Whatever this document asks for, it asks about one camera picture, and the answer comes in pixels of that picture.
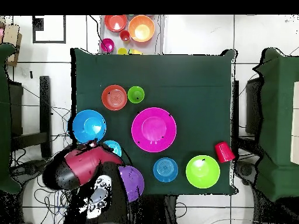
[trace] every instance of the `green bowl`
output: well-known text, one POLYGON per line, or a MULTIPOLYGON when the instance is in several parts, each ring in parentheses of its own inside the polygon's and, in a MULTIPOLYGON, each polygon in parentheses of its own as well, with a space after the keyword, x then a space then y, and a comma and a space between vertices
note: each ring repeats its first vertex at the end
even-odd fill
POLYGON ((220 168, 211 156, 198 155, 188 162, 186 175, 191 185, 205 189, 216 184, 220 176, 220 168))
POLYGON ((133 86, 128 90, 128 100, 132 103, 140 103, 144 99, 144 91, 141 87, 133 86))

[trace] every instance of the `blue plate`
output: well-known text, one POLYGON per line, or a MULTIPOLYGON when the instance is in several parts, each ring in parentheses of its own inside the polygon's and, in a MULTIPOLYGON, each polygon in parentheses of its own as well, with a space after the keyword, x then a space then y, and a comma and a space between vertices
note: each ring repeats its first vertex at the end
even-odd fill
POLYGON ((117 154, 118 156, 121 157, 121 147, 120 147, 120 145, 119 145, 118 142, 112 141, 112 140, 108 140, 108 141, 104 141, 104 144, 106 144, 108 147, 114 149, 113 153, 117 154))
POLYGON ((161 158, 154 164, 154 176, 161 182, 171 182, 178 175, 178 166, 170 158, 161 158))
POLYGON ((100 141, 106 133, 106 121, 101 114, 93 110, 80 111, 72 122, 72 129, 80 143, 100 141))

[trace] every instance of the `bowl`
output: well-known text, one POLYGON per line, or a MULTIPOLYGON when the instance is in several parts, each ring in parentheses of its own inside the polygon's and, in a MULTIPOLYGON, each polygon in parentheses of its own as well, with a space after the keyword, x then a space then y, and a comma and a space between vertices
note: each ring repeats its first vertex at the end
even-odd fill
POLYGON ((120 48, 117 50, 117 54, 118 54, 118 55, 128 55, 128 50, 125 49, 124 47, 120 47, 120 48))
POLYGON ((198 155, 188 162, 186 176, 191 185, 201 189, 209 188, 218 181, 220 168, 211 156, 198 155))
POLYGON ((106 27, 113 32, 122 31, 127 24, 126 15, 106 15, 105 16, 105 25, 106 27))
POLYGON ((144 190, 142 174, 132 166, 119 166, 119 172, 127 192, 128 201, 135 201, 141 196, 144 190))
POLYGON ((153 172, 160 182, 171 182, 178 175, 178 165, 171 158, 161 158, 155 162, 153 172))
POLYGON ((97 111, 80 111, 72 122, 72 129, 76 139, 85 143, 95 138, 100 141, 106 133, 106 121, 97 111))
POLYGON ((122 41, 130 40, 130 33, 127 30, 122 30, 119 35, 122 41))
POLYGON ((155 25, 151 18, 145 15, 135 16, 128 25, 128 31, 133 40, 146 42, 155 33, 155 25))
POLYGON ((102 93, 102 102, 111 111, 120 110, 127 103, 127 93, 119 85, 110 85, 102 93))
POLYGON ((104 38, 100 44, 100 47, 104 52, 110 53, 114 50, 114 42, 110 38, 104 38))
POLYGON ((118 142, 113 140, 107 140, 104 141, 104 144, 106 144, 108 147, 113 149, 113 153, 117 154, 119 157, 121 157, 121 147, 118 142))
POLYGON ((138 86, 133 86, 128 90, 128 100, 135 104, 142 102, 144 95, 143 89, 138 86))

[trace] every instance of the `green tablecloth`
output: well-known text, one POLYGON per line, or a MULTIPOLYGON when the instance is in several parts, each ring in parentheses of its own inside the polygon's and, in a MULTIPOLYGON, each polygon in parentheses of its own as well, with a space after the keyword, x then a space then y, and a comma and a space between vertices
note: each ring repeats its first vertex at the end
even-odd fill
POLYGON ((256 67, 264 78, 259 144, 267 153, 258 164, 256 188, 271 201, 299 197, 299 165, 290 162, 294 82, 299 81, 299 58, 264 51, 256 67))
POLYGON ((11 44, 0 44, 0 190, 15 194, 20 192, 20 185, 9 175, 9 159, 11 156, 11 103, 5 61, 15 53, 11 44))
POLYGON ((127 151, 144 176, 144 194, 233 194, 230 163, 220 164, 220 178, 208 189, 189 184, 185 168, 196 155, 217 159, 214 145, 230 142, 234 55, 234 50, 221 56, 91 55, 75 49, 77 112, 92 109, 104 116, 107 132, 103 140, 115 140, 127 151), (103 105, 101 95, 112 84, 126 91, 141 86, 145 99, 139 104, 128 101, 123 109, 110 111, 103 105), (133 119, 148 107, 163 108, 176 121, 175 141, 159 153, 141 150, 131 136, 133 119), (159 182, 152 171, 155 161, 162 157, 172 158, 178 164, 178 176, 170 183, 159 182))

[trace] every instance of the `pink plate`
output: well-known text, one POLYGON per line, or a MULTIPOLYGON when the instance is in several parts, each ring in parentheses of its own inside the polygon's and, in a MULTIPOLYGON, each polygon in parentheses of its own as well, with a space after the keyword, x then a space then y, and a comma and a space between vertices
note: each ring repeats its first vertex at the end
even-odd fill
POLYGON ((151 107, 136 116, 131 131, 139 148, 147 152, 160 152, 175 140, 176 124, 167 111, 151 107))

